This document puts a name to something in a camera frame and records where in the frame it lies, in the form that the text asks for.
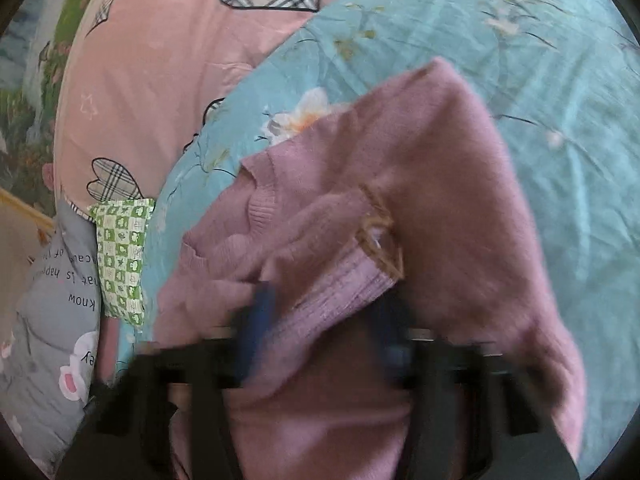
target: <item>pink garment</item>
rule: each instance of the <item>pink garment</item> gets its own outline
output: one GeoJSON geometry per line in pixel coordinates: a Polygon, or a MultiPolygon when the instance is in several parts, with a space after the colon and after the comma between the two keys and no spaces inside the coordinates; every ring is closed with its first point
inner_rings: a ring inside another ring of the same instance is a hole
{"type": "MultiPolygon", "coordinates": [[[[247,479],[391,477],[409,399],[383,381],[356,312],[394,283],[383,265],[394,260],[393,243],[404,261],[399,286],[420,324],[455,343],[495,341],[535,368],[576,457],[584,370],[534,221],[481,101],[436,59],[243,160],[184,236],[159,295],[162,345],[225,325],[257,280],[278,291],[280,319],[250,383],[226,397],[247,479]],[[378,254],[362,243],[363,226],[380,241],[378,254]]],[[[402,270],[395,261],[391,270],[402,270]]]]}
{"type": "Polygon", "coordinates": [[[85,214],[101,200],[157,197],[206,110],[313,16],[295,3],[91,0],[60,92],[56,193],[85,214]]]}

